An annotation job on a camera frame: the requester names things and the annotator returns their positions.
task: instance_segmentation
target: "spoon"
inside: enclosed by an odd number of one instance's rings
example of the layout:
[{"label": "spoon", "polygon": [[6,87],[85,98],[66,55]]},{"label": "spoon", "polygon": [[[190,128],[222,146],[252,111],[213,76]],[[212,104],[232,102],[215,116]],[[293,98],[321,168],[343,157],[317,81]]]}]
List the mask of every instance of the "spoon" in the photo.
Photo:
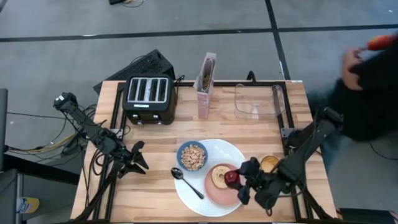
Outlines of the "spoon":
[{"label": "spoon", "polygon": [[174,178],[176,178],[177,180],[183,180],[185,181],[185,183],[188,184],[188,186],[190,186],[192,188],[192,190],[198,195],[198,197],[200,199],[204,199],[205,196],[203,196],[203,194],[201,194],[197,189],[195,189],[194,187],[192,187],[184,178],[183,178],[183,174],[182,171],[179,168],[173,167],[172,168],[172,175]]}]

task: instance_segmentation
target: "hand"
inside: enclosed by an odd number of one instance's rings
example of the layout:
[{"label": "hand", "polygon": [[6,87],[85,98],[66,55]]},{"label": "hand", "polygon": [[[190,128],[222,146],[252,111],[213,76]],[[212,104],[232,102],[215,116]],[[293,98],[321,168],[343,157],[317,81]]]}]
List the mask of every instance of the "hand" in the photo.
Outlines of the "hand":
[{"label": "hand", "polygon": [[359,54],[365,49],[351,49],[347,50],[343,57],[343,82],[350,90],[363,90],[358,85],[359,76],[349,72],[350,68],[362,62]]}]

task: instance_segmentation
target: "concrete floor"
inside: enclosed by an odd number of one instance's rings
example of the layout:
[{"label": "concrete floor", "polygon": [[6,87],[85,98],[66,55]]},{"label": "concrete floor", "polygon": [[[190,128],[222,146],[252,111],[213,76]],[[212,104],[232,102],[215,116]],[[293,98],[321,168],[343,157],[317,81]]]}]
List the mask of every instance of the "concrete floor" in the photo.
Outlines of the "concrete floor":
[{"label": "concrete floor", "polygon": [[[271,3],[280,28],[398,24],[395,0]],[[214,52],[218,54],[217,79],[241,79],[253,70],[257,79],[281,80],[271,32],[37,42],[5,39],[257,28],[271,28],[263,0],[147,0],[138,8],[110,6],[106,0],[8,0],[0,12],[0,87],[9,89],[9,111],[60,116],[52,103],[61,92],[73,92],[83,106],[96,103],[98,96],[92,86],[153,49],[159,49],[176,74],[187,79],[198,74],[205,52]],[[291,79],[303,80],[307,91],[331,85],[340,75],[346,48],[395,32],[359,29],[280,32]],[[10,115],[6,143],[19,148],[46,143],[62,123]],[[71,132],[67,125],[63,136]],[[393,138],[380,139],[374,147],[398,157]],[[81,161],[67,166],[79,170]],[[368,144],[351,142],[342,149],[329,178],[337,207],[398,212],[398,162],[378,157]],[[65,221],[70,209],[65,207],[29,223]]]}]

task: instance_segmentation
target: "butcher block tabletop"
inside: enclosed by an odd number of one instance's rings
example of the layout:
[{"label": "butcher block tabletop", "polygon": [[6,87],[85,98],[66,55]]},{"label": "butcher block tabletop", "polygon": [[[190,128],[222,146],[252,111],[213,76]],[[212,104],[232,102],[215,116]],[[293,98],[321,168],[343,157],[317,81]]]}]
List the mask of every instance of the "butcher block tabletop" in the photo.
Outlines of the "butcher block tabletop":
[{"label": "butcher block tabletop", "polygon": [[[99,96],[95,123],[104,121],[109,128],[119,81],[103,82]],[[308,100],[302,82],[286,81],[294,125],[304,128],[312,122]],[[137,141],[144,141],[141,150],[148,163],[146,175],[128,173],[118,179],[113,200],[111,222],[294,222],[295,215],[291,198],[279,198],[268,217],[263,208],[254,200],[241,205],[232,213],[223,217],[204,217],[190,210],[180,200],[174,185],[170,169],[176,165],[176,153],[181,144],[191,140],[223,139],[236,146],[246,159],[254,156],[259,161],[265,156],[283,157],[279,125],[276,117],[257,121],[239,119],[234,115],[234,87],[215,86],[211,98],[208,119],[199,119],[197,94],[193,87],[180,87],[175,120],[170,125],[148,124],[133,125],[128,119],[125,127],[124,143],[131,149]],[[119,104],[118,120],[122,114]],[[283,113],[285,126],[286,114]],[[96,148],[89,142],[85,155],[84,169],[89,164]],[[306,163],[307,187],[315,200],[331,216],[336,210],[326,176],[323,159],[314,154]],[[90,176],[90,199],[98,189],[99,176]],[[99,218],[104,218],[108,191],[103,196]],[[71,218],[79,216],[85,207],[86,187],[83,171],[76,192]],[[298,196],[302,217],[305,206],[301,195]]]}]

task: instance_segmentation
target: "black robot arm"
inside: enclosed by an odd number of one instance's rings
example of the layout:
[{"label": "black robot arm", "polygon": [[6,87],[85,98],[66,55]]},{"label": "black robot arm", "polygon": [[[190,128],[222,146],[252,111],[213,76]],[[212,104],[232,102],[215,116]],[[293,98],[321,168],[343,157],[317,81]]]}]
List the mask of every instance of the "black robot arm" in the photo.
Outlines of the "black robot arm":
[{"label": "black robot arm", "polygon": [[[259,161],[252,157],[243,162],[239,170],[226,173],[226,184],[238,190],[238,198],[244,205],[248,204],[249,189],[253,188],[256,202],[270,210],[281,192],[289,194],[296,186],[305,186],[305,162],[329,134],[340,129],[342,123],[343,117],[338,113],[328,107],[320,108],[314,122],[302,131],[292,131],[284,139],[284,147],[294,153],[281,159],[271,172],[260,170]],[[246,178],[245,185],[240,184],[239,175]]]},{"label": "black robot arm", "polygon": [[89,140],[113,162],[110,173],[105,182],[101,185],[89,202],[84,211],[72,222],[87,220],[95,205],[101,200],[106,188],[117,177],[122,178],[128,172],[145,174],[146,172],[139,166],[149,169],[142,153],[139,151],[144,147],[144,142],[138,141],[131,151],[127,150],[126,145],[112,131],[102,128],[100,124],[95,124],[81,109],[72,93],[62,93],[54,101],[54,108],[61,111],[66,117],[70,115],[86,132]]}]

